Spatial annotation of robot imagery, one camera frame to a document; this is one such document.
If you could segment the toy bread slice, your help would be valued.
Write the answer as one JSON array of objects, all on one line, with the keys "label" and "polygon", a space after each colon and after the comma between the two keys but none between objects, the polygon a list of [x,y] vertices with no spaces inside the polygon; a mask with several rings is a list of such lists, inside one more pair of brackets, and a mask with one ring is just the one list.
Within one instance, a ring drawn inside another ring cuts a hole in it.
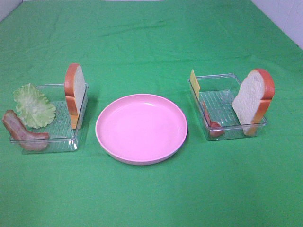
[{"label": "toy bread slice", "polygon": [[72,129],[76,129],[85,90],[85,78],[82,67],[77,63],[72,63],[67,69],[64,83],[65,98],[71,117]]},{"label": "toy bread slice", "polygon": [[232,107],[240,124],[245,126],[244,135],[255,134],[274,94],[275,85],[267,70],[254,69],[243,80]]}]

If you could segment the toy lettuce leaf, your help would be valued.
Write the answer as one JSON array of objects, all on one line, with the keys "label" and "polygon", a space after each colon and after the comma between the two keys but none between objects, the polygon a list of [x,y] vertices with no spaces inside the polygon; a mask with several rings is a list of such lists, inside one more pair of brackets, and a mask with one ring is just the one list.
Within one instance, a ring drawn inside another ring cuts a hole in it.
[{"label": "toy lettuce leaf", "polygon": [[56,107],[33,84],[21,86],[13,92],[16,111],[24,125],[39,129],[52,123]]}]

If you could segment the thick toy bacon strip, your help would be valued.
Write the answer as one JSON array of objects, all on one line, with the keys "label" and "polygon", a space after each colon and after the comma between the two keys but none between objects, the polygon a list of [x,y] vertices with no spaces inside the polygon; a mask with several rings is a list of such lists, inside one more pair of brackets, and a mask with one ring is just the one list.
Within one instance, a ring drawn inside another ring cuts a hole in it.
[{"label": "thick toy bacon strip", "polygon": [[[34,133],[29,131],[22,121],[17,117],[13,110],[7,110],[3,117],[2,123],[10,133],[11,137],[15,140],[47,140],[49,133]],[[47,142],[26,142],[20,143],[20,146],[27,151],[42,151],[47,148]]]}]

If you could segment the pink round plate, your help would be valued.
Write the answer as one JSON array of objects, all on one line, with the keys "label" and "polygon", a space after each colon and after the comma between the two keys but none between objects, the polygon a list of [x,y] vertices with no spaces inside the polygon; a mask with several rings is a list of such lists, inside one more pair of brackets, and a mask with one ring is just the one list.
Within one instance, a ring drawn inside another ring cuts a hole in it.
[{"label": "pink round plate", "polygon": [[151,165],[174,155],[187,137],[187,119],[172,101],[134,94],[113,101],[95,125],[100,145],[114,159]]}]

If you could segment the yellow toy cheese slice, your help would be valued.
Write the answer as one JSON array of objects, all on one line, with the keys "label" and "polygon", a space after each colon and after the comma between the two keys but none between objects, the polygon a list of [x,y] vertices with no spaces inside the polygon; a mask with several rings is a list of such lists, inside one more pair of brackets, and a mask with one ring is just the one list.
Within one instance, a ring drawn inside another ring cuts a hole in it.
[{"label": "yellow toy cheese slice", "polygon": [[193,69],[191,70],[189,81],[197,99],[199,99],[200,85]]}]

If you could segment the right clear plastic tray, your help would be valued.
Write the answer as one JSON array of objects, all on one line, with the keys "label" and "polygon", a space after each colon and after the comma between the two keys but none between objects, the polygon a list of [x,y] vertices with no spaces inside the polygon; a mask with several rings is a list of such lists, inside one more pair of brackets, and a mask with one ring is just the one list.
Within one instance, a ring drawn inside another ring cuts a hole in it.
[{"label": "right clear plastic tray", "polygon": [[[188,79],[190,90],[192,92],[192,100],[196,104],[196,112],[199,117],[199,122],[202,125],[204,135],[207,140],[231,140],[241,139],[247,136],[243,133],[244,125],[241,125],[234,109],[232,102],[241,86],[241,82],[238,77],[233,73],[217,74],[217,75],[204,75],[197,76],[198,83],[200,85],[199,99],[197,99],[191,83]],[[212,138],[209,135],[210,127],[206,126],[206,120],[204,116],[204,110],[202,102],[205,102],[211,120],[218,122],[225,134]],[[262,127],[267,125],[265,117],[261,122],[257,124],[257,130],[254,136],[257,136]]]}]

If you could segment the clear plastic tray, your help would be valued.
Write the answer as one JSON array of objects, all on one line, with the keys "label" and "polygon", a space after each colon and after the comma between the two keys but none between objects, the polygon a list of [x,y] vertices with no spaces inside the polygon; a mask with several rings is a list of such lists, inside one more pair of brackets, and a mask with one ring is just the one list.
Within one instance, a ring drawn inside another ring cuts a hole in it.
[{"label": "clear plastic tray", "polygon": [[16,140],[10,137],[10,142],[21,147],[23,154],[75,151],[79,147],[79,142],[87,133],[87,130],[83,126],[83,117],[88,102],[88,84],[85,84],[85,94],[75,129],[71,126],[71,117],[65,99],[64,84],[46,84],[37,86],[36,88],[56,107],[56,114],[54,120],[49,125],[39,129],[30,127],[27,127],[27,129],[34,133],[46,132],[49,134],[49,139]]},{"label": "clear plastic tray", "polygon": [[[196,104],[196,112],[199,117],[199,122],[202,125],[204,135],[207,140],[231,140],[241,139],[247,136],[243,133],[244,125],[241,125],[234,109],[232,102],[241,86],[241,82],[238,77],[233,73],[217,74],[217,75],[204,75],[197,76],[198,83],[200,85],[199,99],[197,99],[191,83],[188,79],[190,90],[192,92],[192,100]],[[205,102],[211,120],[218,122],[225,134],[212,138],[209,135],[210,127],[206,126],[206,120],[204,116],[204,110],[202,102]],[[261,122],[257,124],[257,130],[254,136],[257,136],[262,127],[267,125],[265,117]]]}]

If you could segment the thin toy bacon strip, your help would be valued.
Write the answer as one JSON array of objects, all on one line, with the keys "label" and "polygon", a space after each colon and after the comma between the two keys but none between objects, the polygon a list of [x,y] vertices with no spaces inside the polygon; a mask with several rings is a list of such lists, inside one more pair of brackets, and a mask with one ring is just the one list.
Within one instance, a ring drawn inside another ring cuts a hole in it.
[{"label": "thin toy bacon strip", "polygon": [[202,107],[203,107],[203,110],[204,110],[204,116],[205,116],[205,120],[206,120],[205,124],[206,124],[206,126],[210,127],[209,135],[212,138],[217,138],[217,137],[220,137],[220,136],[224,135],[225,131],[222,130],[221,125],[218,122],[215,122],[215,121],[211,120],[211,117],[210,117],[210,114],[208,112],[208,109],[207,109],[207,106],[206,106],[205,102],[202,102]]}]

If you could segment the green tablecloth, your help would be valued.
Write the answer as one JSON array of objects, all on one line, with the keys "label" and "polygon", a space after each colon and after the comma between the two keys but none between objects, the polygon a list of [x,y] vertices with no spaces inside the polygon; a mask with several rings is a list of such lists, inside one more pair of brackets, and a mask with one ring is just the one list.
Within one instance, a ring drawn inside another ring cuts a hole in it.
[{"label": "green tablecloth", "polygon": [[[0,24],[0,110],[26,83],[89,84],[75,152],[24,155],[0,129],[3,227],[300,227],[303,52],[249,0],[25,1]],[[254,68],[275,96],[254,138],[208,141],[187,78]],[[110,157],[95,122],[112,101],[152,93],[184,112],[187,139],[168,160]]]}]

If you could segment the left clear plastic tray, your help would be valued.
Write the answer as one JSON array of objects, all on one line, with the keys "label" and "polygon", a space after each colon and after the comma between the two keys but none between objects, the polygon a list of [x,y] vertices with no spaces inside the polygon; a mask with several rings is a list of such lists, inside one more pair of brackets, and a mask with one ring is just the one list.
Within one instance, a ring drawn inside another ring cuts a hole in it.
[{"label": "left clear plastic tray", "polygon": [[64,84],[46,84],[37,86],[36,88],[56,107],[56,114],[54,120],[49,125],[39,129],[30,127],[27,127],[27,129],[34,133],[46,132],[49,134],[49,139],[16,140],[10,137],[10,142],[21,147],[23,154],[75,151],[79,147],[79,142],[87,133],[87,130],[83,126],[83,117],[88,102],[88,84],[85,84],[85,94],[75,129],[71,126],[71,117],[65,99]]}]

